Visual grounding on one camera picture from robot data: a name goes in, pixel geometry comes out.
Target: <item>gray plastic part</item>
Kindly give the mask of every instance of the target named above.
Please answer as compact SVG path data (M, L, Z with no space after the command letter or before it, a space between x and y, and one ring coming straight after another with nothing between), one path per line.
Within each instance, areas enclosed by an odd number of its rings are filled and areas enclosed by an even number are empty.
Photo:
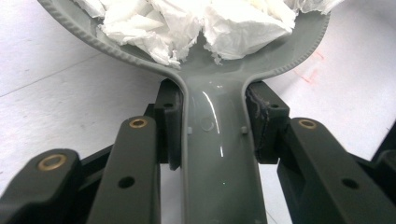
M97 29L99 20L72 1L39 2L90 46L169 77L182 90L184 223L266 223L252 136L241 133L242 127L250 129L245 91L251 82L285 73L303 62L324 36L329 15L300 14L292 35L222 65L214 63L200 36L187 61L176 70L155 63L136 47L118 46Z

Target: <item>white tissue paper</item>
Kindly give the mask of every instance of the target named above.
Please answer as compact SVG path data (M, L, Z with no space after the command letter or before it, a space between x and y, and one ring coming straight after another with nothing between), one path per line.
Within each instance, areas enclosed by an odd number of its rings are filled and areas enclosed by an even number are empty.
M87 11L92 18L103 18L105 16L105 9L99 0L75 0L75 2Z
M120 45L180 68L202 31L215 63L241 59L290 35L299 11L327 14L343 0L76 0Z
M303 13L310 11L320 11L321 14L328 14L335 6L344 0L284 0L286 5L293 11L299 10Z
M256 8L248 1L213 0L206 8L205 48L213 52L216 63L217 55L225 60L241 59L280 36L291 34L295 13L283 1L267 2L262 1Z

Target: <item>screw hole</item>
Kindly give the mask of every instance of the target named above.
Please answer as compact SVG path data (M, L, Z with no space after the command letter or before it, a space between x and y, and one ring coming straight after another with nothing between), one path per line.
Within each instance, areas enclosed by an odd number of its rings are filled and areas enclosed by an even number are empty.
M148 124L145 119L134 119L132 120L129 125L133 128L143 128Z
M131 176L126 176L119 181L120 189L128 189L134 184L134 178Z
M145 122L143 122L143 120L137 120L137 121L135 121L134 122L134 125L135 126L140 126L140 125L142 125L142 124L144 124Z
M165 108L171 108L171 107L173 107L173 105L172 105L172 104L164 104L163 107L165 107Z
M50 171L61 167L67 160L64 154L53 154L44 158L39 164L38 169L40 171Z
M342 182L343 182L343 184L344 184L346 187L348 187L348 188L350 188L350 189L358 189L358 188L359 188L358 183L356 183L356 181L353 180L353 179L344 178L344 179L342 179Z
M305 127L306 129L316 129L317 124L311 120L308 119L300 119L298 121L301 126Z

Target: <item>black plastic part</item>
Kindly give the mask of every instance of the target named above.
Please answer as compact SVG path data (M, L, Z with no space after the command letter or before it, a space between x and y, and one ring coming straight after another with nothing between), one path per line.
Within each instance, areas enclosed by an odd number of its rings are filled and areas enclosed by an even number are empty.
M171 170L176 170L181 164L182 111L180 88L171 80L164 80L155 101L154 118L158 126L159 160L161 163L169 162Z
M48 160L48 170L39 163L49 156L65 156ZM0 199L0 223L62 223L81 182L78 154L70 149L53 149L31 159L12 179Z
M64 224L78 224L87 221L111 148L113 146L106 147L81 161L84 180L64 219Z
M292 119L278 176L293 223L396 223L396 208L330 132Z
M277 164L276 136L290 120L289 107L264 82L247 87L246 103L258 162Z
M379 146L378 150L376 151L375 155L372 158L372 161L374 162L378 161L382 152L388 150L396 151L396 122L393 123L392 128L389 130L381 146Z
M154 119L135 117L121 124L87 223L160 223L156 144Z
M396 206L396 150L384 151L375 167L377 184Z

